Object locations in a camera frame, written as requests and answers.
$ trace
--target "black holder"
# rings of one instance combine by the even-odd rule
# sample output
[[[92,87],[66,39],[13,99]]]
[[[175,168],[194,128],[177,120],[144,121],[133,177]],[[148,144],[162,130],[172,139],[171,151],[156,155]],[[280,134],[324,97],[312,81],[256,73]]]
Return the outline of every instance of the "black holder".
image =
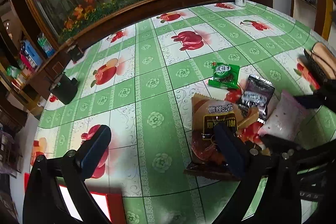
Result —
[[[58,100],[67,105],[76,96],[78,90],[78,81],[75,78],[71,80],[64,74],[60,74],[50,87],[50,92]]]

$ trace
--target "candy wrapper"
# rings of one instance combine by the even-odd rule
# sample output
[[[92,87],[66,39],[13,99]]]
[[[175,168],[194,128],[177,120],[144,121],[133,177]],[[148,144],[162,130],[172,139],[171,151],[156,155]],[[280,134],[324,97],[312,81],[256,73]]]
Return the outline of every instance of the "candy wrapper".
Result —
[[[245,92],[241,96],[240,103],[245,107],[258,107],[258,121],[265,123],[267,119],[267,105],[271,100],[274,91],[275,87],[270,81],[258,76],[250,75]]]
[[[237,85],[239,66],[213,62],[213,80],[208,81],[208,85],[220,89],[239,89]]]
[[[252,107],[247,113],[243,113],[237,104],[200,94],[192,97],[192,107],[192,162],[184,173],[210,179],[236,180],[216,145],[213,126],[217,122],[224,122],[236,132],[258,119],[258,109]]]

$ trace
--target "green candy wrapper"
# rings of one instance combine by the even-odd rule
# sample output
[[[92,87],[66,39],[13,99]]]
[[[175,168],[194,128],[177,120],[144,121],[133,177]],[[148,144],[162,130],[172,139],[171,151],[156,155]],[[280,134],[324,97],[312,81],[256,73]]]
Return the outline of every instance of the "green candy wrapper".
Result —
[[[240,67],[237,65],[213,62],[213,80],[208,85],[219,89],[239,89],[238,75]]]

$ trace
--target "blue container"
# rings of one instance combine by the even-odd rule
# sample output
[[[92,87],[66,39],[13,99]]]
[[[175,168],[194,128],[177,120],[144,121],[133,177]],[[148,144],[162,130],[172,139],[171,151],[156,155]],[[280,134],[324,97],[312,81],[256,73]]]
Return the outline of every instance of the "blue container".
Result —
[[[36,65],[40,66],[42,64],[41,57],[37,54],[36,50],[30,44],[28,40],[25,40],[26,51],[28,52],[31,59],[35,62]]]

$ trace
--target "green leaf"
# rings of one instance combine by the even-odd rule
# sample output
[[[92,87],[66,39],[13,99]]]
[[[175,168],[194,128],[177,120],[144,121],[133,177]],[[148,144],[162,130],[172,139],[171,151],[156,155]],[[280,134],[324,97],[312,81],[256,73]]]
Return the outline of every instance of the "green leaf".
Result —
[[[299,76],[301,76],[301,75],[302,75],[302,73],[301,73],[299,70],[297,70],[297,69],[294,69],[294,71],[295,71],[295,73],[296,73],[297,75],[299,75]]]

